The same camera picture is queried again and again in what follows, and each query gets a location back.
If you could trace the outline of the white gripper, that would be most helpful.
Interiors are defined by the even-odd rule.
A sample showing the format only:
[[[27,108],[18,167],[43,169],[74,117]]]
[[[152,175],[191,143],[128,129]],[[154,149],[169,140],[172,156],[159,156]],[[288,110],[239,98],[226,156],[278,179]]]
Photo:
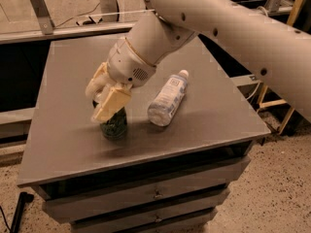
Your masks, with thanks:
[[[143,60],[126,39],[119,39],[107,63],[100,64],[86,86],[86,97],[98,102],[91,120],[107,122],[130,101],[131,85],[143,86],[155,72],[156,67]]]

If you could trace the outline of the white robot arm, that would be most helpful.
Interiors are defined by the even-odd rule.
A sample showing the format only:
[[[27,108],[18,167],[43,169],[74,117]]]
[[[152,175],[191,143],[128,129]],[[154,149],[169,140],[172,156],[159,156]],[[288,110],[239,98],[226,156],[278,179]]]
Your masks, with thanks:
[[[92,119],[109,120],[169,53],[202,34],[311,120],[311,35],[231,0],[148,0],[86,87]]]

